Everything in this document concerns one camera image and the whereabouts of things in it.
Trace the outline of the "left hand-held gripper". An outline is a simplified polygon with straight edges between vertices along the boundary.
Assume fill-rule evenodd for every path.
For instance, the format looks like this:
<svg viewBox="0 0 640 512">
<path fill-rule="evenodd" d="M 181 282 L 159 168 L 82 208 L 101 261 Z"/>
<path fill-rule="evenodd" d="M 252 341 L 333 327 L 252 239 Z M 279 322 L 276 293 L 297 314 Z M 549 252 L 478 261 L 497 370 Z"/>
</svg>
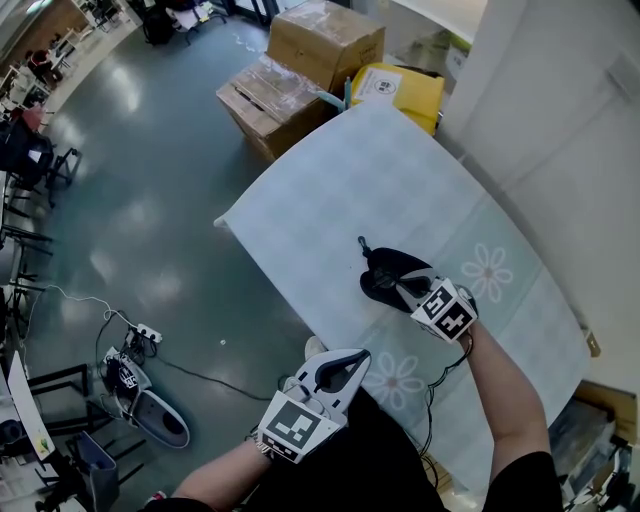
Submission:
<svg viewBox="0 0 640 512">
<path fill-rule="evenodd" d="M 273 396 L 255 432 L 263 454 L 300 463 L 348 425 L 350 405 L 371 365 L 366 349 L 312 356 Z"/>
</svg>

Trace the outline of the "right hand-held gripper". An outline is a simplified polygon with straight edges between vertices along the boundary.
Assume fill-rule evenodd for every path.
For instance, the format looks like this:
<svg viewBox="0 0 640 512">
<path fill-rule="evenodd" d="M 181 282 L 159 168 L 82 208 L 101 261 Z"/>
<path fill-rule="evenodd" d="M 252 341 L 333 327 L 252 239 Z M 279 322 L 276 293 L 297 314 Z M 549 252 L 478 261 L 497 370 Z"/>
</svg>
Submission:
<svg viewBox="0 0 640 512">
<path fill-rule="evenodd" d="M 397 284 L 396 291 L 414 322 L 431 335 L 453 344 L 478 320 L 478 312 L 466 289 L 449 278 L 439 279 L 438 272 L 432 267 L 416 269 L 403 275 L 400 281 L 432 284 L 437 280 L 435 289 L 428 295 L 427 288 L 415 291 Z"/>
</svg>

